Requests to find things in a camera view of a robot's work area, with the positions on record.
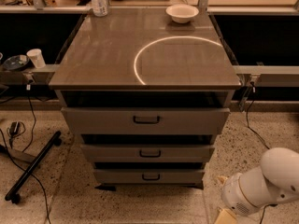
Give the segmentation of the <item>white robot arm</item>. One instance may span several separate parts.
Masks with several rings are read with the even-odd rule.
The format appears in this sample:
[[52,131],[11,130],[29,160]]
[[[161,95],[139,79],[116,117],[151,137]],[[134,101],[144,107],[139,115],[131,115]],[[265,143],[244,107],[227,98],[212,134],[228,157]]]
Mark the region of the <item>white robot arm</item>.
[[285,147],[268,149],[256,167],[230,175],[221,188],[225,207],[242,217],[298,199],[299,153]]

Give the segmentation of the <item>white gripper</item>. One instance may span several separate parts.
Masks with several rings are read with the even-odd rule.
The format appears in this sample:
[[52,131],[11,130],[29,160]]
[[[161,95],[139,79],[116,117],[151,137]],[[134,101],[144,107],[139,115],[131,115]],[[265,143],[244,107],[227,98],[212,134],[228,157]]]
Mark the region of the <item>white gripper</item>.
[[230,208],[220,208],[214,224],[237,224],[236,215],[246,217],[251,214],[254,207],[246,199],[239,184],[241,173],[227,177],[219,175],[218,181],[223,185],[221,198],[225,205]]

